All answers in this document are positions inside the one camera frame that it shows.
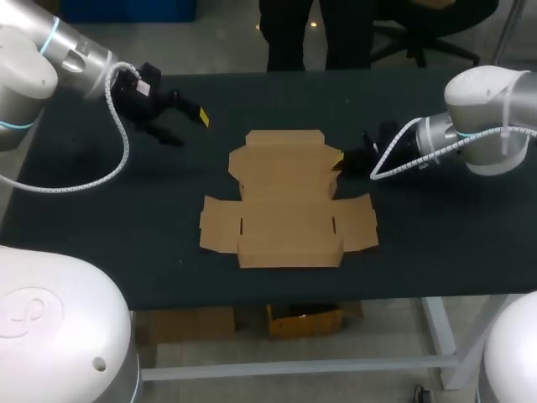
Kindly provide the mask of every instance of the flattened cardboard box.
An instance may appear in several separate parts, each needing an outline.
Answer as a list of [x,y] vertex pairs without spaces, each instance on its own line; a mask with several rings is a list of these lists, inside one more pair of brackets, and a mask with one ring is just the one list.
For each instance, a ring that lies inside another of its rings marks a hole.
[[332,200],[340,151],[319,130],[254,130],[229,155],[242,201],[205,198],[200,246],[241,268],[337,267],[378,245],[369,195]]

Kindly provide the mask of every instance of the black tabletop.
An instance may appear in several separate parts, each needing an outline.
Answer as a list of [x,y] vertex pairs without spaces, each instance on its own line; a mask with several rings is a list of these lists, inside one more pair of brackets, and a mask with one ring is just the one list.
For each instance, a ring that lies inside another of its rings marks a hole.
[[[204,131],[178,113],[187,141],[160,146],[129,130],[125,171],[70,195],[15,191],[3,220],[7,246],[75,256],[104,270],[131,309],[528,292],[537,289],[537,155],[484,178],[457,158],[371,182],[339,180],[336,197],[370,192],[380,246],[346,254],[338,269],[241,270],[235,255],[199,248],[204,195],[238,200],[228,154],[251,129],[319,128],[337,148],[360,144],[386,119],[440,112],[456,71],[372,70],[168,77],[211,117]],[[119,161],[105,102],[60,92],[48,106],[19,179],[36,186],[95,180]]]

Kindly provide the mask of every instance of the floor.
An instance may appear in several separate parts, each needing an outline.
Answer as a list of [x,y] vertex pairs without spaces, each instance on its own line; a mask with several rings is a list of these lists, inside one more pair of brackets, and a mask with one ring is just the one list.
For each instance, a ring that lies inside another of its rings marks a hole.
[[[477,51],[490,60],[511,0],[501,0],[498,11],[480,26],[450,38],[456,44]],[[324,65],[326,43],[320,11],[312,9],[315,28],[308,27],[305,64],[309,70]],[[519,30],[505,55],[509,60],[537,59],[537,2],[527,8]],[[199,20],[193,24],[107,24],[77,27],[97,42],[116,51],[134,64],[149,61],[164,74],[213,74],[264,71],[267,48],[256,29],[256,0],[200,0]],[[375,47],[385,42],[375,40]],[[431,65],[458,64],[460,60],[430,52]],[[412,64],[396,55],[379,65]],[[16,151],[0,154],[2,173],[16,176],[31,135]],[[10,191],[0,188],[0,217]],[[460,339],[486,297],[446,298],[451,325]],[[425,319],[418,301],[365,301],[365,318],[350,320],[341,334],[292,342],[270,342],[259,331],[242,331],[226,342],[161,345],[160,367],[196,364],[244,363],[266,360],[367,358],[404,356],[431,352]],[[477,376],[464,390],[445,392],[436,370],[375,372],[359,374],[311,374],[241,379],[187,380],[148,385],[143,403],[171,402],[374,402],[409,403],[415,384],[433,390],[437,403],[473,403]]]

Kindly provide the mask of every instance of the black pants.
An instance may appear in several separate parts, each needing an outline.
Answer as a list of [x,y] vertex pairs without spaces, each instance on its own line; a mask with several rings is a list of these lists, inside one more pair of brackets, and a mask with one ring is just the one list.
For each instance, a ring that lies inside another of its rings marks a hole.
[[[268,42],[267,71],[302,71],[305,26],[313,0],[259,0],[261,31]],[[371,65],[374,0],[320,0],[328,54],[326,69]]]

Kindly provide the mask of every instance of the chair leg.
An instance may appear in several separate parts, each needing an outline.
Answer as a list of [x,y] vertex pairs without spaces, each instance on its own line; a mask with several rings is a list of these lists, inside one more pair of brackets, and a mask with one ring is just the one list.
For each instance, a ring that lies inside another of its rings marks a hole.
[[406,51],[406,57],[408,59],[414,59],[416,61],[416,65],[420,69],[427,68],[427,59],[425,58],[423,48],[423,42],[420,39],[414,38],[409,42],[409,48]]
[[374,63],[391,55],[395,55],[396,53],[399,53],[406,48],[407,44],[405,42],[394,42],[392,44],[389,44],[385,48],[382,48],[381,50],[373,52],[373,54],[371,55],[371,62]]
[[381,34],[392,39],[404,38],[406,36],[406,29],[395,28],[395,27],[384,27],[375,25],[374,27],[375,34]]
[[429,40],[424,44],[424,47],[470,60],[474,66],[479,65],[479,62],[481,61],[481,58],[470,50],[463,49],[440,39]]

